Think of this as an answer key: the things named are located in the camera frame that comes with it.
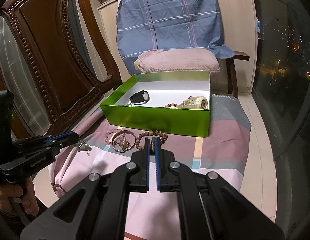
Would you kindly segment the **person's left hand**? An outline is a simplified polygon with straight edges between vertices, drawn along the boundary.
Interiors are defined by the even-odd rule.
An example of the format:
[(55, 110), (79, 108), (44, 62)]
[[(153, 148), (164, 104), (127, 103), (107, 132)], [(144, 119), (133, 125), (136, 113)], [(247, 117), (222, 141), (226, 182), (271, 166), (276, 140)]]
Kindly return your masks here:
[(28, 215), (36, 216), (38, 214), (39, 207), (35, 196), (35, 187), (31, 177), (26, 179), (25, 185), (27, 189), (26, 193), (23, 192), (22, 187), (19, 185), (0, 185), (0, 211), (9, 215), (17, 214), (9, 201), (9, 198), (11, 197), (20, 198), (22, 200), (22, 206)]

